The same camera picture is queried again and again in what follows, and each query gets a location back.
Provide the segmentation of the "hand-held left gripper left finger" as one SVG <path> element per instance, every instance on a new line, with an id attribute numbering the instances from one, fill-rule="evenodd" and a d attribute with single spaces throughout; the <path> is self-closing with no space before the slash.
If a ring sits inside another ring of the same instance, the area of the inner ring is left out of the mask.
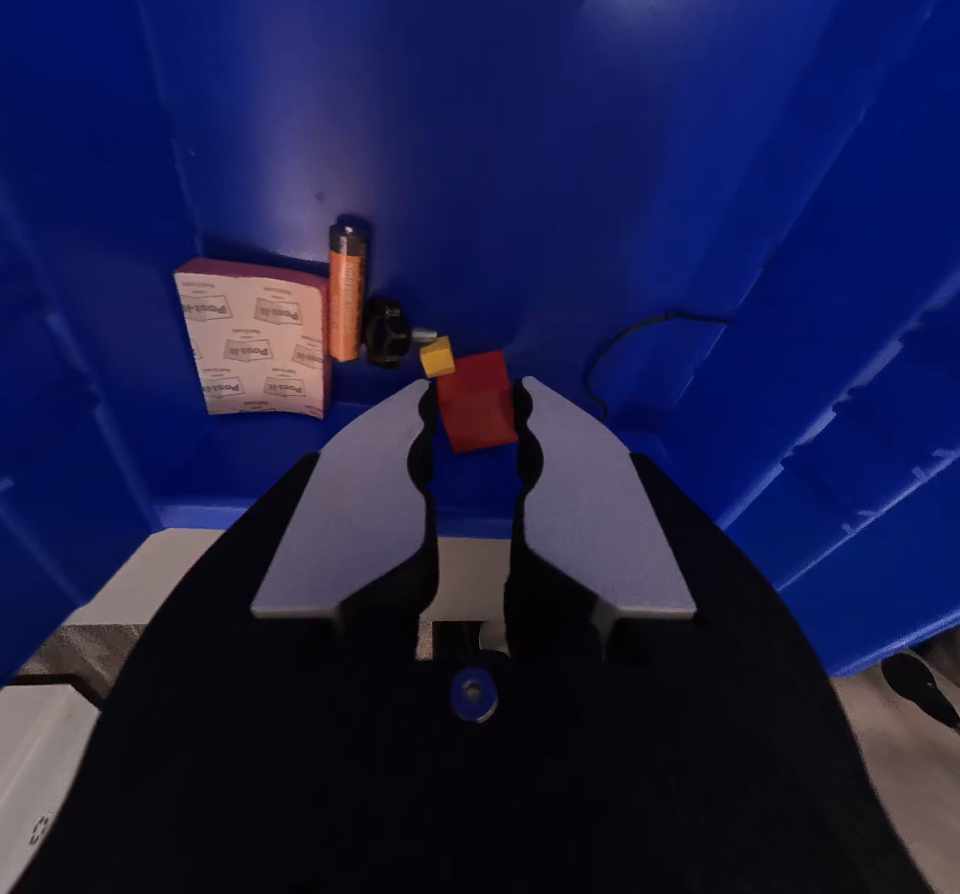
<path id="1" fill-rule="evenodd" d="M 319 622 L 365 661 L 414 661 L 439 588 L 429 485 L 435 385 L 416 380 L 352 420 L 317 462 L 250 605 L 261 621 Z"/>

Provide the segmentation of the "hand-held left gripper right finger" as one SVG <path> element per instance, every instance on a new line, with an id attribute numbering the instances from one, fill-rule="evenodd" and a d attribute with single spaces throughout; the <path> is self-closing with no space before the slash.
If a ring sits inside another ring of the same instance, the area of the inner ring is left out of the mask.
<path id="1" fill-rule="evenodd" d="M 691 622 L 696 602 L 629 448 L 533 376 L 512 398 L 510 655 L 602 656 L 620 624 Z"/>

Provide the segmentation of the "red cube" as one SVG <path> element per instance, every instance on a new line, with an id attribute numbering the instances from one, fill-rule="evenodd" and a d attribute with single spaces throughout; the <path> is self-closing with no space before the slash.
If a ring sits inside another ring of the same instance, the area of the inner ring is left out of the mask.
<path id="1" fill-rule="evenodd" d="M 503 350 L 461 357 L 436 379 L 438 412 L 454 454 L 486 451 L 519 440 L 512 383 Z"/>

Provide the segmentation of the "black knob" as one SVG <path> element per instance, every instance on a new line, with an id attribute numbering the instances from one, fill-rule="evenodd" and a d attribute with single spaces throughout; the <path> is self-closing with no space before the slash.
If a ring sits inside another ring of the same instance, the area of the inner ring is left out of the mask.
<path id="1" fill-rule="evenodd" d="M 399 300 L 371 297 L 362 324 L 367 362 L 383 370 L 396 370 L 412 348 L 431 345 L 439 338 L 432 328 L 414 325 Z"/>

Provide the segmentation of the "orange battery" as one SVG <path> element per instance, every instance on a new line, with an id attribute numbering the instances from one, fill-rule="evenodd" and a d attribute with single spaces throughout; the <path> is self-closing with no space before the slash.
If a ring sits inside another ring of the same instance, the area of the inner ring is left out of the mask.
<path id="1" fill-rule="evenodd" d="M 339 363 L 359 359 L 367 293 L 371 230 L 352 214 L 328 231 L 329 354 Z"/>

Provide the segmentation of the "blue plastic bin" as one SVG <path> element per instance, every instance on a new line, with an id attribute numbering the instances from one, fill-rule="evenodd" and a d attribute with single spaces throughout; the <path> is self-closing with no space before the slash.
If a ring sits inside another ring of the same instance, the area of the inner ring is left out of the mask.
<path id="1" fill-rule="evenodd" d="M 652 456 L 844 675 L 958 625 L 958 0 L 2 0 L 2 681 L 421 375 L 210 417 L 174 271 L 323 274 Z"/>

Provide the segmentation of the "pink sticky note pad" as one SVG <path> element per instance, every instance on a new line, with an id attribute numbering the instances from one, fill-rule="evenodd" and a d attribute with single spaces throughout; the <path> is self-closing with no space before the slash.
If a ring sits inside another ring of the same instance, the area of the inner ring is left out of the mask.
<path id="1" fill-rule="evenodd" d="M 174 271 L 206 411 L 330 406 L 329 281 L 288 268 L 195 258 Z"/>

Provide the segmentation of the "black toggle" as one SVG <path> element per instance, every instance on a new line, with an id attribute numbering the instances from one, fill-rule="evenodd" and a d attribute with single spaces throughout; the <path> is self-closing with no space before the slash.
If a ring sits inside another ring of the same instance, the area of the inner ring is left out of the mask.
<path id="1" fill-rule="evenodd" d="M 959 735 L 959 714 L 942 692 L 927 664 L 914 655 L 900 652 L 880 663 L 881 674 L 889 688 L 919 708 L 955 735 Z"/>

